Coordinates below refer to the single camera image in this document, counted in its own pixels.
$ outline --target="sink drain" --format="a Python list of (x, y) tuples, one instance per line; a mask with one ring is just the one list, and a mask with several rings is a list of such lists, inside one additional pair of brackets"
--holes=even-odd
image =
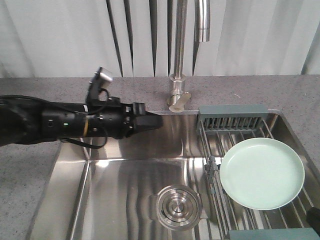
[(170, 185), (157, 195), (157, 216), (160, 223), (171, 230), (185, 231), (200, 220), (199, 195), (184, 185)]

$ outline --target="plate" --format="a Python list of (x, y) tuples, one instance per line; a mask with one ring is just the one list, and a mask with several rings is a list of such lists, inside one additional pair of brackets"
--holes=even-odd
[(298, 154), (271, 138), (251, 138), (233, 146), (220, 166), (220, 180), (237, 203), (271, 210), (291, 202), (300, 192), (305, 169)]

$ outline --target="sink basin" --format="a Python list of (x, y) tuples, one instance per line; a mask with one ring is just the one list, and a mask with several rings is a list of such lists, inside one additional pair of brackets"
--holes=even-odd
[[(228, 230), (307, 228), (306, 211), (320, 207), (318, 176), (285, 118), (270, 111), (265, 122), (251, 134), (214, 134), (207, 140), (217, 163), (233, 144), (252, 137), (274, 137), (292, 147), (303, 161), (305, 184), (280, 209), (248, 209), (223, 193), (227, 208), (219, 212), (196, 113), (168, 114), (162, 128), (109, 138), (99, 150), (63, 143), (29, 239), (217, 240), (227, 238)], [(174, 197), (162, 200), (168, 188)]]

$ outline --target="robotic arm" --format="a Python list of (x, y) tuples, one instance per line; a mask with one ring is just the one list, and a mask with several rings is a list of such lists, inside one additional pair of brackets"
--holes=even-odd
[(122, 139), (163, 125), (162, 117), (147, 112), (144, 103), (125, 104), (118, 97), (109, 96), (106, 88), (111, 81), (100, 67), (90, 82), (85, 104), (50, 102), (21, 95), (0, 96), (0, 146), (56, 140), (83, 146), (86, 143), (71, 138)]

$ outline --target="cable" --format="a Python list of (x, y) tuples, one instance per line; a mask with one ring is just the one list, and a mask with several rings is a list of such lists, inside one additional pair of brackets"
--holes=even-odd
[(108, 133), (107, 131), (102, 127), (104, 133), (105, 133), (105, 137), (104, 137), (104, 143), (101, 144), (101, 145), (93, 145), (93, 144), (89, 144), (89, 143), (85, 143), (85, 142), (82, 142), (82, 141), (79, 141), (79, 140), (75, 140), (75, 139), (72, 139), (72, 138), (61, 138), (60, 141), (62, 143), (71, 143), (71, 144), (75, 144), (75, 145), (78, 145), (78, 146), (81, 146), (81, 147), (84, 147), (84, 148), (89, 148), (89, 149), (100, 149), (102, 148), (104, 145), (106, 145), (107, 141), (108, 141)]
[[(109, 92), (108, 90), (102, 88), (101, 91), (105, 92), (106, 93), (106, 99), (108, 101), (109, 99)], [(37, 98), (37, 97), (33, 97), (33, 96), (23, 96), (23, 95), (3, 95), (3, 96), (0, 96), (0, 99), (28, 99), (28, 100), (34, 100), (34, 101), (38, 101), (38, 102), (41, 102), (41, 103), (44, 103), (44, 104), (48, 104), (48, 105), (51, 105), (51, 106), (54, 106), (55, 108), (58, 108), (58, 109), (62, 109), (62, 110), (65, 110), (69, 113), (74, 113), (74, 114), (85, 114), (85, 115), (94, 115), (94, 114), (97, 114), (99, 112), (101, 112), (103, 109), (106, 108), (107, 106), (107, 101), (105, 101), (105, 104), (101, 107), (99, 107), (97, 110), (94, 110), (94, 111), (88, 111), (88, 112), (84, 112), (84, 111), (75, 111), (73, 109), (70, 109), (68, 107), (65, 107), (65, 106), (61, 106), (61, 105), (58, 105), (54, 102), (51, 102), (51, 101), (48, 101), (48, 100), (44, 100), (44, 99), (41, 99), (41, 98)]]

